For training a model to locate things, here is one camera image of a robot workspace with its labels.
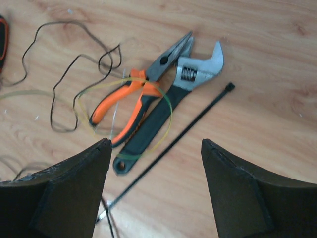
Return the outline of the black zip tie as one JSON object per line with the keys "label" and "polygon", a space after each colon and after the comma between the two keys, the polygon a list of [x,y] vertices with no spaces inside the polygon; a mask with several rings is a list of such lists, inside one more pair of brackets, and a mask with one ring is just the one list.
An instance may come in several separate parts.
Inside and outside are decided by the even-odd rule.
{"label": "black zip tie", "polygon": [[116,205],[217,102],[234,89],[235,85],[232,82],[229,82],[223,91],[215,97],[215,99],[207,107],[205,107],[190,124],[188,124],[188,126],[124,189],[124,191],[109,206],[104,206],[104,211],[97,217],[95,224],[99,223],[104,218],[102,218],[103,215],[108,215],[108,211]]}

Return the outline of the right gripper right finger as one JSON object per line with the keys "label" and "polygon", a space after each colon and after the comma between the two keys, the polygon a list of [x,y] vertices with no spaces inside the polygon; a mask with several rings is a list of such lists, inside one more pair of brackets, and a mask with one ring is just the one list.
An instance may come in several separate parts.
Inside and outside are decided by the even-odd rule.
{"label": "right gripper right finger", "polygon": [[201,156],[219,237],[316,237],[316,184],[268,171],[210,139]]}

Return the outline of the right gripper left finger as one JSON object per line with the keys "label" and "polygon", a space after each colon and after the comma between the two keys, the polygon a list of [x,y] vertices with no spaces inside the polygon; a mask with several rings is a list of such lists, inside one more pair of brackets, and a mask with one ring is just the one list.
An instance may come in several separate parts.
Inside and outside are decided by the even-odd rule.
{"label": "right gripper left finger", "polygon": [[111,159],[104,138],[39,172],[0,184],[2,238],[90,238]]}

